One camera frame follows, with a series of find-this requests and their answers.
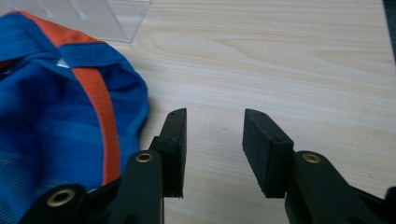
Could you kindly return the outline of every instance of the blue fabric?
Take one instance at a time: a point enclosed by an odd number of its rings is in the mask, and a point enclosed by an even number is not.
[[[95,111],[70,68],[96,67],[114,106],[121,170],[139,149],[149,112],[147,87],[106,43],[56,49],[21,14],[0,18],[0,223],[16,223],[46,190],[79,183],[101,186],[104,149]]]

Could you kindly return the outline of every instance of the white tag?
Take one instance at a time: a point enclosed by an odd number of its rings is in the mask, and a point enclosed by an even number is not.
[[[59,67],[70,68],[70,66],[64,61],[64,59],[60,59],[58,63],[56,63]]]

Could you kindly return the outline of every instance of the wooden table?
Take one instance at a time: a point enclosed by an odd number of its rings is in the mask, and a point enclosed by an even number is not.
[[[289,223],[242,150],[245,108],[294,149],[326,156],[348,183],[396,186],[396,72],[381,0],[154,0],[131,45],[146,80],[148,148],[167,113],[188,110],[183,200],[165,223]]]

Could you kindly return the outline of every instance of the clear plastic container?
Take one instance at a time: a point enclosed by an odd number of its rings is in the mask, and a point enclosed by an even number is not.
[[[131,42],[149,0],[0,0],[0,14],[25,10],[97,39]]]

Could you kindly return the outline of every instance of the wood grain surface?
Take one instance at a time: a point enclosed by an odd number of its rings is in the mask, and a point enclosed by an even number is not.
[[[289,223],[242,150],[245,108],[294,149],[326,156],[383,197],[396,186],[396,72],[381,0],[154,0],[132,44],[111,43],[148,85],[141,147],[188,111],[183,200],[165,223]]]

